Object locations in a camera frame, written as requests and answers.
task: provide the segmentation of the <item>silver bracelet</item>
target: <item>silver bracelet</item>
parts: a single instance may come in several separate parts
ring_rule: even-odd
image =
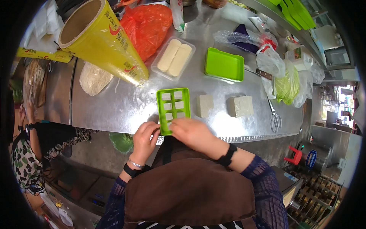
[[[142,166],[142,165],[139,165],[139,164],[136,164],[135,162],[131,161],[131,159],[129,158],[128,159],[129,162],[131,162],[134,166],[140,168],[140,169],[143,169],[145,166]]]

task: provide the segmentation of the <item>black wrist strap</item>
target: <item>black wrist strap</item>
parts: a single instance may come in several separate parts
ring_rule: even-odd
[[[230,147],[226,155],[221,156],[220,159],[217,160],[216,162],[225,167],[229,166],[231,164],[232,155],[234,154],[235,151],[237,151],[237,147],[234,144],[230,143]]]
[[[27,133],[27,136],[29,137],[29,132],[34,128],[33,124],[26,124],[25,125],[25,132]]]
[[[132,178],[137,177],[138,175],[140,175],[141,173],[144,173],[146,171],[149,171],[151,169],[150,166],[145,165],[144,168],[142,170],[137,170],[137,169],[131,169],[127,163],[124,164],[123,170],[130,175]]]

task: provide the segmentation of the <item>white container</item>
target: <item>white container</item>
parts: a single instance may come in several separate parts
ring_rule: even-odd
[[[291,61],[298,71],[309,70],[314,63],[310,52],[304,47],[287,51],[285,53],[285,59]]]
[[[172,40],[172,39],[177,39],[178,41],[180,41],[182,44],[187,44],[189,45],[190,47],[192,47],[192,52],[189,54],[189,57],[186,61],[186,63],[184,64],[182,70],[180,71],[179,75],[178,76],[171,76],[169,75],[167,72],[164,72],[164,71],[161,71],[160,69],[158,69],[157,65],[158,65],[158,62],[160,61],[161,57],[163,56],[165,50],[167,49],[167,46],[169,44],[169,42]],[[158,53],[158,55],[156,56],[156,58],[154,59],[154,61],[152,62],[151,64],[151,70],[159,75],[162,75],[164,76],[165,78],[167,79],[170,79],[170,80],[173,80],[173,81],[177,81],[179,80],[180,76],[182,75],[182,73],[184,72],[184,70],[186,69],[189,61],[191,60],[194,52],[196,51],[196,47],[194,45],[192,45],[191,43],[188,43],[186,42],[185,40],[182,40],[178,37],[170,37],[168,39],[168,41],[163,45],[163,48],[160,50],[160,52]]]

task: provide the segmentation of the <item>purple sleeve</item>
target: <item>purple sleeve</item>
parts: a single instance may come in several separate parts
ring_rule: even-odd
[[[241,174],[253,183],[255,210],[258,214],[254,218],[255,222],[266,229],[288,229],[283,196],[271,167],[262,158],[255,156]]]
[[[124,225],[124,193],[127,183],[117,178],[108,198],[105,212],[96,229],[117,229]]]

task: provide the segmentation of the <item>yellow packaging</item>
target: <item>yellow packaging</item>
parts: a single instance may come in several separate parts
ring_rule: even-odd
[[[72,59],[72,55],[62,50],[57,50],[55,53],[40,52],[33,49],[18,48],[16,56],[19,57],[31,57],[45,60],[54,60],[59,62],[68,63]]]
[[[59,46],[136,86],[149,71],[106,0],[81,5],[63,26]]]

